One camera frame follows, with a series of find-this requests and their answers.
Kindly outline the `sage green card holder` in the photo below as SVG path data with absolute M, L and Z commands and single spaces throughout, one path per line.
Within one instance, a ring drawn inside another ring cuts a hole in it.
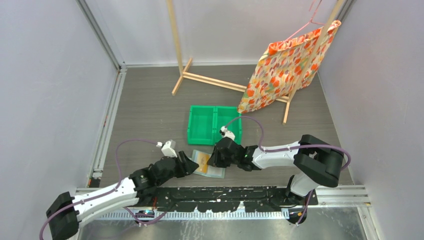
M 196 152 L 202 152 L 202 151 L 193 150 L 191 160 L 195 163 L 196 163 L 196 161 L 194 160 L 194 157 L 195 157 Z M 198 174 L 198 173 L 195 173 L 195 172 L 194 172 L 194 174 L 204 176 L 204 177 L 209 177 L 209 178 L 224 179 L 225 178 L 225 168 L 209 166 L 207 174 Z

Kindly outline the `green plastic double bin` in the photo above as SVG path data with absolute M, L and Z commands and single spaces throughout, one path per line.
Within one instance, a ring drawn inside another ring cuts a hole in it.
M 241 144 L 243 129 L 241 114 L 235 106 L 191 105 L 187 125 L 187 143 L 213 146 L 221 138 L 221 127 L 229 124 L 235 142 Z

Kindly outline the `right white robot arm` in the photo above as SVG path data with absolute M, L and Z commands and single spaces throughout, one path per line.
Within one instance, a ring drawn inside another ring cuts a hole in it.
M 272 167 L 296 167 L 287 184 L 285 198 L 291 205 L 299 205 L 306 195 L 319 186 L 335 188 L 339 185 L 344 157 L 342 148 L 304 134 L 299 141 L 280 146 L 242 146 L 229 137 L 218 141 L 207 164 L 216 168 L 236 165 L 251 172 Z

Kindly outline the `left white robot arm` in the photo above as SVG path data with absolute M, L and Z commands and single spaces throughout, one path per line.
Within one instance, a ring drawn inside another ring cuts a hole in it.
M 80 227 L 95 218 L 119 208 L 139 204 L 148 207 L 159 186 L 172 178 L 191 175 L 199 165 L 180 151 L 175 157 L 163 156 L 157 162 L 134 171 L 116 184 L 97 191 L 71 196 L 61 193 L 46 211 L 47 222 L 54 240 L 73 237 Z

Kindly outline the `wooden clothes rack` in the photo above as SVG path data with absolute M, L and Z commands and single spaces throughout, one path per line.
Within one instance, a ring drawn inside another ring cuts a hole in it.
M 181 44 L 180 44 L 179 31 L 178 31 L 178 27 L 177 27 L 177 20 L 176 20 L 176 15 L 175 15 L 175 10 L 174 10 L 174 4 L 173 4 L 172 0 L 165 0 L 165 2 L 166 2 L 166 6 L 167 6 L 167 13 L 168 13 L 169 21 L 170 21 L 171 33 L 172 33 L 174 49 L 175 49 L 176 59 L 177 59 L 177 66 L 178 66 L 178 70 L 179 70 L 179 78 L 178 78 L 178 80 L 177 80 L 177 82 L 176 82 L 176 84 L 173 87 L 173 90 L 171 92 L 172 96 L 176 95 L 176 93 L 179 90 L 184 79 L 189 79 L 189 80 L 193 80 L 193 81 L 196 81 L 196 82 L 201 82 L 201 83 L 205 83 L 205 84 L 208 84 L 208 85 L 213 85 L 213 86 L 217 86 L 217 87 L 220 87 L 220 88 L 230 89 L 230 90 L 234 90 L 234 91 L 243 93 L 247 89 L 246 86 L 231 83 L 231 82 L 228 82 L 228 81 L 215 79 L 215 78 L 211 78 L 211 77 L 207 77 L 207 76 L 203 76 L 203 75 L 199 75 L 199 74 L 190 73 L 189 68 L 192 65 L 192 61 L 193 61 L 193 59 L 191 57 L 188 59 L 188 62 L 186 63 L 186 65 L 183 66 L 182 48 L 181 48 Z M 321 4 L 321 2 L 322 2 L 322 0 L 319 1 L 318 5 L 315 9 L 316 11 L 318 11 L 318 7 Z M 346 0 L 337 0 L 336 1 L 336 3 L 334 4 L 334 7 L 333 7 L 333 9 L 332 9 L 332 11 L 329 15 L 327 22 L 322 27 L 322 32 L 327 32 L 331 23 L 334 21 L 334 19 L 336 19 L 339 12 L 342 10 L 342 6 L 345 4 L 345 2 L 346 2 Z M 315 14 L 316 14 L 316 11 L 312 15 L 308 24 L 313 20 Z M 305 24 L 303 27 L 301 27 L 298 31 L 295 32 L 295 34 L 298 33 L 300 30 L 302 30 L 303 28 L 305 28 L 308 24 Z M 311 55 L 309 56 L 309 58 L 305 62 L 305 66 L 304 66 L 304 68 L 301 72 L 301 75 L 299 76 L 300 79 L 303 79 L 306 76 L 307 69 L 308 69 L 308 67 L 312 66 L 312 60 L 313 60 L 313 58 L 315 58 L 317 56 L 318 48 L 323 41 L 324 41 L 324 33 L 321 33 L 319 38 L 317 39 L 317 42 L 316 42 L 314 48 L 312 49 Z M 297 82 L 297 85 L 295 85 L 293 87 L 293 89 L 289 92 L 288 95 L 284 95 L 284 96 L 278 97 L 276 99 L 276 101 L 286 104 L 285 110 L 284 110 L 284 115 L 283 115 L 283 118 L 282 118 L 282 124 L 283 125 L 285 125 L 287 123 L 290 104 L 293 100 L 294 95 L 296 94 L 297 90 L 299 89 L 300 84 L 301 84 L 301 82 Z

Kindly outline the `floral orange fabric bag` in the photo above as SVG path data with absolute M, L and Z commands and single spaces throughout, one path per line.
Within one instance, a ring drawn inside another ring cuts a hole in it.
M 303 79 L 300 78 L 307 60 L 313 52 L 321 28 L 287 41 L 273 42 L 260 57 L 237 107 L 240 114 L 253 112 L 273 103 L 278 97 L 287 96 L 295 86 L 308 87 L 327 50 L 329 49 L 341 21 L 335 20 L 324 33 L 323 42 L 316 50 Z

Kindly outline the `aluminium rail with slots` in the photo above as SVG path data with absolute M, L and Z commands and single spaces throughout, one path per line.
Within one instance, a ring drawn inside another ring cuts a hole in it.
M 166 221 L 177 221 L 177 220 L 288 220 L 290 213 L 287 208 L 282 208 L 279 211 L 269 212 L 247 212 L 244 208 L 238 208 L 236 211 L 225 211 L 225 212 L 212 212 L 207 210 L 206 212 L 200 212 L 195 209 L 193 212 L 168 212 L 161 220 Z M 135 220 L 131 214 L 122 209 L 116 210 L 111 213 L 107 213 L 103 216 L 96 218 L 99 221 L 123 221 L 123 220 Z

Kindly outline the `aluminium corner frame post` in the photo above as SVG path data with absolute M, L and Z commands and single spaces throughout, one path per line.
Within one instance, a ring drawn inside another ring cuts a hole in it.
M 106 55 L 112 62 L 112 65 L 115 67 L 115 69 L 120 72 L 122 70 L 122 63 L 119 63 L 115 53 L 113 52 L 113 49 L 111 45 L 109 44 L 105 34 L 103 33 L 101 26 L 99 25 L 98 21 L 96 20 L 95 15 L 93 14 L 92 10 L 90 9 L 90 6 L 86 0 L 76 0 L 75 1 L 78 6 L 80 7 L 83 15 L 85 16 L 86 20 L 88 21 L 91 29 L 93 30 L 96 38 L 98 39 L 101 47 L 105 51 Z

